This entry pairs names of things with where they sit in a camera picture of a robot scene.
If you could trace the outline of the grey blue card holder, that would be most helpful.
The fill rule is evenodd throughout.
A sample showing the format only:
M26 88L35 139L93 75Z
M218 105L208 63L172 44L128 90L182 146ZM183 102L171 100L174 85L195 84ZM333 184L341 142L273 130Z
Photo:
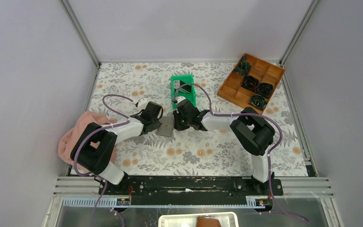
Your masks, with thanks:
M174 118L172 116L164 116L160 119L160 127L156 130L158 136L172 137L174 130Z

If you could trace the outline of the green plastic bin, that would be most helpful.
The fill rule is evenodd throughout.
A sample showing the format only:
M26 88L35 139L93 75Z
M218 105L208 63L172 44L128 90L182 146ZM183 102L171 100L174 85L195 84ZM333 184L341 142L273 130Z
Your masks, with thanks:
M176 109L177 105L175 100L175 92L176 90L184 85L179 92L177 93L176 96L183 96L186 99L188 99L189 101L191 101L191 103L196 106L196 92L195 92L195 88L193 85L191 85L191 83L194 83L194 77L193 75L189 74L189 75L177 75L177 76L171 76L170 77L171 80L171 102L173 105L173 109Z

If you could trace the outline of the grey credit cards stack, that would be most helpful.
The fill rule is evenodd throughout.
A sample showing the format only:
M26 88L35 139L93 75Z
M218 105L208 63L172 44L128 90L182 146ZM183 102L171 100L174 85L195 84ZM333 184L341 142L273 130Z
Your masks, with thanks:
M179 92L183 92L183 93L186 93L186 94L191 94L192 93L191 85L186 85L186 83L183 82L182 80L174 80L173 81L173 89L174 89L174 91L179 90Z

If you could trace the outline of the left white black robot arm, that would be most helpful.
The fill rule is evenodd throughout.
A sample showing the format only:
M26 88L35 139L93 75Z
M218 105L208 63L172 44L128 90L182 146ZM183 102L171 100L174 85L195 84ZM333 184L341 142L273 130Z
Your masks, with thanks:
M126 192L127 173L111 162L115 145L124 140L145 135L160 128L163 107L142 98L135 103L136 114L126 116L125 121L110 124L89 123L77 140L70 158L79 176L90 174L109 182L116 194Z

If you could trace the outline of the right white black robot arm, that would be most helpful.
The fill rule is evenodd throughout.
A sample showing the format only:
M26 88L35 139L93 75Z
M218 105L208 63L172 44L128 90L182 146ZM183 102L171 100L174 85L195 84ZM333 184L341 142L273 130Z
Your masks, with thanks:
M247 190L263 195L271 188L270 168L267 152L274 141L275 129L251 107L241 113L213 113L200 111L188 99L177 97L177 108L173 112L174 128L183 131L193 128L197 131L225 130L234 133L242 147L251 155L252 175Z

